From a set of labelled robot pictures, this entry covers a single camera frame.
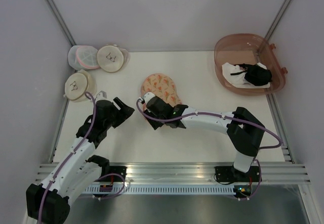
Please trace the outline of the orange floral mesh laundry bag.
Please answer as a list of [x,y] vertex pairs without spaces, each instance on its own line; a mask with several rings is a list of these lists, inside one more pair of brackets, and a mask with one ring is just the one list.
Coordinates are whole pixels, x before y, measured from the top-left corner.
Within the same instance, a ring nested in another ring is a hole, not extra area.
[[141,96],[152,92],[172,107],[182,104],[174,81],[165,74],[155,73],[148,76],[141,85]]

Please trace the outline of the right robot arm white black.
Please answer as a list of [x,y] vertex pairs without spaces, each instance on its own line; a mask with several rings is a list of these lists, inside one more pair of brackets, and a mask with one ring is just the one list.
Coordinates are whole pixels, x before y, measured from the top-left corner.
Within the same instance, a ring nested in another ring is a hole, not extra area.
[[202,112],[187,105],[171,106],[153,93],[142,96],[146,109],[142,112],[153,129],[163,125],[171,128],[200,128],[227,135],[236,149],[230,172],[236,181],[248,178],[264,136],[264,125],[246,108],[233,112]]

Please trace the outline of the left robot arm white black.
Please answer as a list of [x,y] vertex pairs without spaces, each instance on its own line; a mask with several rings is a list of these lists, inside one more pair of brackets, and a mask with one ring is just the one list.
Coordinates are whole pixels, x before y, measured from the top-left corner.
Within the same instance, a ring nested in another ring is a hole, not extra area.
[[75,200],[93,182],[125,182],[112,172],[108,159],[94,151],[110,128],[117,128],[134,113],[119,98],[93,101],[93,113],[78,129],[65,158],[39,184],[26,190],[27,215],[38,223],[64,223]]

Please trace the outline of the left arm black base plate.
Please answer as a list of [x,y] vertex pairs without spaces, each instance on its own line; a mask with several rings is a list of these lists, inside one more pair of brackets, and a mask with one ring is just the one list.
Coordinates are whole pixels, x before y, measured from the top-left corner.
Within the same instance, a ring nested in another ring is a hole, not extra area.
[[126,166],[103,167],[97,182],[122,183],[127,174]]

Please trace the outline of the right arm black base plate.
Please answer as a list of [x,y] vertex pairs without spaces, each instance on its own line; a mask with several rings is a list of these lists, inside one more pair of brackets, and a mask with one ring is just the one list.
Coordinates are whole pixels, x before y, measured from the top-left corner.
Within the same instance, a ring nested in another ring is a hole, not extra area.
[[221,184],[258,182],[260,170],[257,166],[251,166],[247,173],[236,170],[233,166],[215,166],[214,179]]

